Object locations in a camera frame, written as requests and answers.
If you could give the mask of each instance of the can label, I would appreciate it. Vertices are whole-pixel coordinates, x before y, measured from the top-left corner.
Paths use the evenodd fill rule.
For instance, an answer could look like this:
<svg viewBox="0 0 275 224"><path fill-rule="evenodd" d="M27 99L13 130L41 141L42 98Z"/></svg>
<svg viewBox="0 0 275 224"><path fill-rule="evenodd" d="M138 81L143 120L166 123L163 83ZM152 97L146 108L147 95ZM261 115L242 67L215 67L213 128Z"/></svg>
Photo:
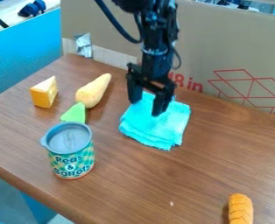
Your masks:
<svg viewBox="0 0 275 224"><path fill-rule="evenodd" d="M53 172L62 179L78 179L87 174L95 162L93 143L87 148L70 154L48 151Z"/></svg>

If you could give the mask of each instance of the metal can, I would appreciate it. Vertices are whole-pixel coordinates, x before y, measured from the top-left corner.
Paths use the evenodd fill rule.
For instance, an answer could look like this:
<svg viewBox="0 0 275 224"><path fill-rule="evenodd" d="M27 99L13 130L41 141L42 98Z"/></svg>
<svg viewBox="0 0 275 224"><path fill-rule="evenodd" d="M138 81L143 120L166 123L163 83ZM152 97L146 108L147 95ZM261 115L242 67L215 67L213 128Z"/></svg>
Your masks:
<svg viewBox="0 0 275 224"><path fill-rule="evenodd" d="M86 124L62 122L40 139L48 149L54 174L62 179L78 179L94 166L92 131Z"/></svg>

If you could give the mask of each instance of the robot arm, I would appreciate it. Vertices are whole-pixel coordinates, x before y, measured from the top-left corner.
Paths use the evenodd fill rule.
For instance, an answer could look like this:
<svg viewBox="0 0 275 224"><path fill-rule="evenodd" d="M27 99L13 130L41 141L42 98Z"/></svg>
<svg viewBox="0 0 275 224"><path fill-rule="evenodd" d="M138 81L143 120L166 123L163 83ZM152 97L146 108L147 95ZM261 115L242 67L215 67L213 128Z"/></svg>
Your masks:
<svg viewBox="0 0 275 224"><path fill-rule="evenodd" d="M174 48L179 32L175 0L112 0L124 11L134 14L140 39L134 39L123 29L102 0L95 1L126 39L135 44L142 43L142 65L128 64L129 100L131 103L140 101L143 88L147 88L156 95L152 115L159 116L166 111L176 88L168 79L169 71L173 67L173 55L180 61Z"/></svg>

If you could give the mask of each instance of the can rim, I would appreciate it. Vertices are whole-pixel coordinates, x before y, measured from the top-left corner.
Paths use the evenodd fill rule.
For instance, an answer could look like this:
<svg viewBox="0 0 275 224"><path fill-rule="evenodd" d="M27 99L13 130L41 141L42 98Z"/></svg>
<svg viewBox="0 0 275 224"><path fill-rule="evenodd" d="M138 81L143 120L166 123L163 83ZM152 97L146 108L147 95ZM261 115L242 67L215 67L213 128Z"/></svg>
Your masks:
<svg viewBox="0 0 275 224"><path fill-rule="evenodd" d="M89 133L87 143L82 148L80 148L78 150L69 151L69 152L61 152L61 151L56 151L56 150L51 149L48 145L49 138L52 137L53 135L55 135L55 133L58 132L59 130L61 130L62 128L65 128L66 126L70 126L70 124L75 125L75 126L81 126L82 128L86 129L86 131ZM87 148L91 142L92 135L93 135L92 131L87 124L84 124L81 122L61 122L61 123L54 125L52 128L50 128L45 133L45 135L39 140L39 142L42 146L46 147L50 152L54 152L56 154L61 154L61 155L67 155L67 154L76 153L78 151L82 151L83 149Z"/></svg>

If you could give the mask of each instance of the blue cloth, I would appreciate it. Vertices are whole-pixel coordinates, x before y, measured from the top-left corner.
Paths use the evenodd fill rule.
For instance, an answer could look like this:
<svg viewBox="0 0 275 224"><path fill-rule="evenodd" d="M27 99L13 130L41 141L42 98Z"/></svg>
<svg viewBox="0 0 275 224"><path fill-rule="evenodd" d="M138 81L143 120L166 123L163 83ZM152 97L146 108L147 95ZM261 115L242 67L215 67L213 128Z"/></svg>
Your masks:
<svg viewBox="0 0 275 224"><path fill-rule="evenodd" d="M143 92L143 99L131 104L120 118L119 130L142 144L169 151L172 146L182 144L191 110L184 103L171 101L165 113L154 117L154 97Z"/></svg>

